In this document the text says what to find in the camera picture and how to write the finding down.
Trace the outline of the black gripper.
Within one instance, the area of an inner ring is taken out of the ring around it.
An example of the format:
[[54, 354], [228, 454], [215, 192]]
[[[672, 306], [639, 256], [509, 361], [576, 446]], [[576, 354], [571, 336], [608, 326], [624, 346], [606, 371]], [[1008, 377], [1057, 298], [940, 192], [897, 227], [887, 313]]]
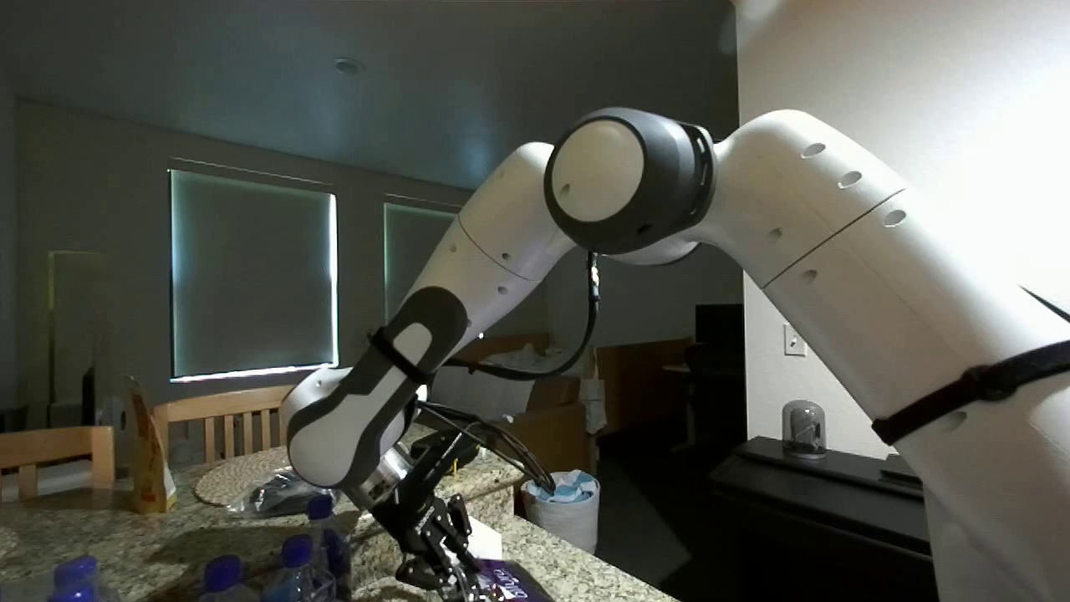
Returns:
[[434, 488], [453, 464], [452, 446], [425, 448], [419, 459], [392, 448], [381, 463], [389, 492], [375, 499], [375, 523], [398, 542], [394, 575], [430, 592], [479, 592], [481, 567], [468, 550], [471, 518], [460, 499], [437, 499]]

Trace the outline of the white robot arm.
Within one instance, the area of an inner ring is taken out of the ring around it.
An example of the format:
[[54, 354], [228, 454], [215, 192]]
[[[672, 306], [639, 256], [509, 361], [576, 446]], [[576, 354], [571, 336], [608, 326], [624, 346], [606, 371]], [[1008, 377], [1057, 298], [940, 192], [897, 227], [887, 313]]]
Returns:
[[412, 487], [419, 392], [571, 256], [668, 270], [674, 317], [758, 288], [918, 474], [941, 602], [1070, 602], [1067, 317], [986, 267], [852, 138], [772, 110], [714, 138], [606, 109], [515, 148], [349, 368], [279, 405], [291, 470], [357, 507]]

